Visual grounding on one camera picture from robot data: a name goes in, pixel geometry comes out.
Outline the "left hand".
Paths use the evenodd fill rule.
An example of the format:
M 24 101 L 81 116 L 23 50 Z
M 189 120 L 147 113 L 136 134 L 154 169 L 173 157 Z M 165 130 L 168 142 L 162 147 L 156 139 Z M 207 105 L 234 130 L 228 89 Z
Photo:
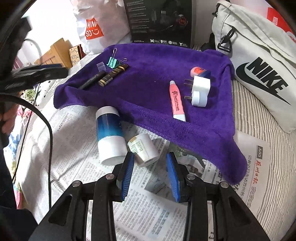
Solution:
M 4 121 L 1 128 L 2 133 L 9 135 L 14 129 L 18 107 L 18 104 L 13 104 L 7 112 L 1 114 L 1 121 Z

